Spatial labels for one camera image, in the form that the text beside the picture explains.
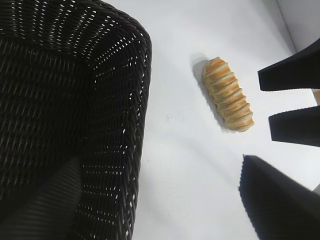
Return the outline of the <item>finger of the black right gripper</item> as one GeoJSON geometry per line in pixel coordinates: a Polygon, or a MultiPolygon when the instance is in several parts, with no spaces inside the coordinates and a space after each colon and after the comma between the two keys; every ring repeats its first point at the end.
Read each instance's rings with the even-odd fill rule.
{"type": "Polygon", "coordinates": [[[320,146],[320,107],[296,109],[268,117],[271,139],[276,142],[320,146]]]}
{"type": "Polygon", "coordinates": [[[320,40],[257,72],[265,92],[320,88],[320,40]]]}

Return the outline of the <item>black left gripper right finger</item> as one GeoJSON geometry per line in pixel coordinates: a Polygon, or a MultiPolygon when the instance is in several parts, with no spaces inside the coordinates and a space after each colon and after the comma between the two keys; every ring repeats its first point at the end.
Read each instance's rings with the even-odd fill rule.
{"type": "Polygon", "coordinates": [[[320,196],[255,155],[244,155],[239,194],[260,240],[318,240],[320,196]]]}

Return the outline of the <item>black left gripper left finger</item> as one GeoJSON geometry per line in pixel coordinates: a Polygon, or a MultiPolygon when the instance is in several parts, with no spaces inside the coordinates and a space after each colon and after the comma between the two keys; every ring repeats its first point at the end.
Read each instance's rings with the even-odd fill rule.
{"type": "Polygon", "coordinates": [[[80,160],[42,170],[0,201],[2,240],[64,240],[82,195],[80,160]]]}

